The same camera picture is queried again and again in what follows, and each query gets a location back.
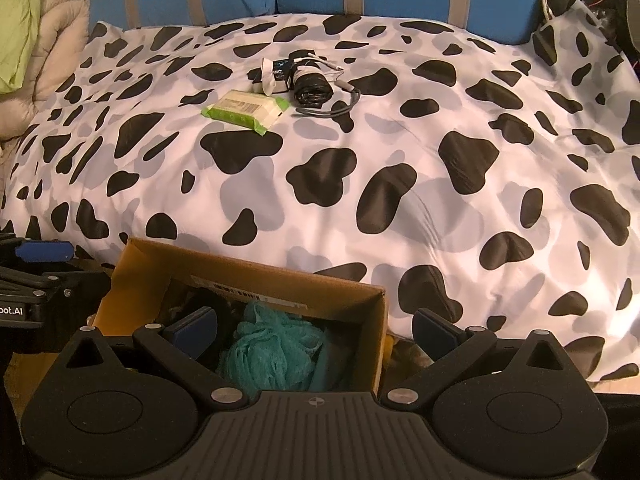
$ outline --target cow print sheet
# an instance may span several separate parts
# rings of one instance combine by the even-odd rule
[[[261,137],[200,115],[314,50],[363,94]],[[522,47],[442,23],[281,15],[98,24],[12,163],[2,225],[116,263],[130,236],[386,287],[502,337],[552,330],[592,380],[640,363],[640,88],[581,3]],[[349,96],[339,90],[327,106]]]

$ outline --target barcode label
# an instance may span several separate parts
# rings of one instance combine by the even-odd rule
[[[260,108],[259,104],[236,101],[235,99],[222,99],[216,106],[219,108],[228,108],[243,114],[252,114]]]
[[[193,283],[197,286],[204,286],[206,288],[210,288],[214,292],[219,293],[221,296],[229,297],[231,296],[234,300],[241,301],[251,301],[257,300],[262,301],[264,303],[271,303],[281,306],[286,306],[287,308],[302,308],[304,310],[308,309],[304,303],[294,303],[293,301],[280,300],[278,298],[271,298],[269,296],[264,296],[262,294],[255,294],[254,292],[249,292],[247,290],[242,290],[241,288],[235,288],[233,286],[223,285],[222,283],[211,282],[209,280],[204,280],[203,278],[199,278],[198,276],[191,276]]]

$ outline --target cardboard box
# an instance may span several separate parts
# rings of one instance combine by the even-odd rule
[[[153,322],[172,280],[304,317],[359,324],[351,390],[377,392],[387,316],[382,288],[130,238],[94,325],[104,335],[130,335]]]

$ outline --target metal screw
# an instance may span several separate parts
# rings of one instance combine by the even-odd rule
[[[218,388],[212,391],[211,399],[221,404],[233,404],[242,399],[242,392],[237,388]]]
[[[413,404],[418,398],[418,392],[409,388],[396,388],[386,394],[387,399],[396,404]]]

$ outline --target beige blanket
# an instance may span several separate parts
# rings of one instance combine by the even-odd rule
[[[42,0],[42,18],[24,84],[0,96],[0,140],[24,133],[36,112],[80,63],[89,0]]]

